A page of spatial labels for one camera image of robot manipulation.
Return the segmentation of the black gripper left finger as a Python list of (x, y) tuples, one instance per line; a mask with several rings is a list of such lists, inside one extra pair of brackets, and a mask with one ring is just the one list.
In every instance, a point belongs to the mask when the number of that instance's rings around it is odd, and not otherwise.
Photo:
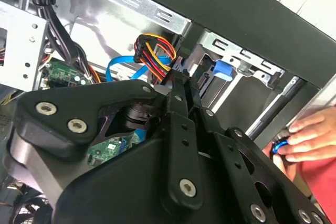
[(204, 196), (196, 128), (188, 109), (191, 79), (173, 71), (155, 88), (128, 80), (30, 92), (15, 112), (15, 159), (55, 210), (70, 183), (93, 169), (87, 164), (90, 147), (143, 128), (148, 139), (140, 144), (163, 143), (163, 207), (199, 210)]

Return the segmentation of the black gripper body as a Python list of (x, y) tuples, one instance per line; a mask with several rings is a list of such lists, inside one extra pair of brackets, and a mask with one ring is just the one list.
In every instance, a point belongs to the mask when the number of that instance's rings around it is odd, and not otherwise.
[(81, 175), (61, 194), (54, 223), (251, 223), (216, 163), (198, 157), (204, 202), (199, 210), (168, 213), (161, 202), (163, 143), (140, 144)]

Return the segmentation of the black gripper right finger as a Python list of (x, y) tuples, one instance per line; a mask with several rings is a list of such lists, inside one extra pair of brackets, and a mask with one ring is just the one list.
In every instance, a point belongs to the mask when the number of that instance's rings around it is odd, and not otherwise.
[(190, 223), (329, 223), (329, 219), (240, 129), (221, 128), (187, 83), (204, 203)]

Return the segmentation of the person's hand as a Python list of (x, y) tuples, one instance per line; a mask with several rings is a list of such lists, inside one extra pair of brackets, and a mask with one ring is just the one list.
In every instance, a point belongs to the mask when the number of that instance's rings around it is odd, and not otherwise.
[(318, 111), (289, 128), (287, 144), (278, 148), (273, 163), (290, 179), (301, 162), (335, 158), (335, 107)]

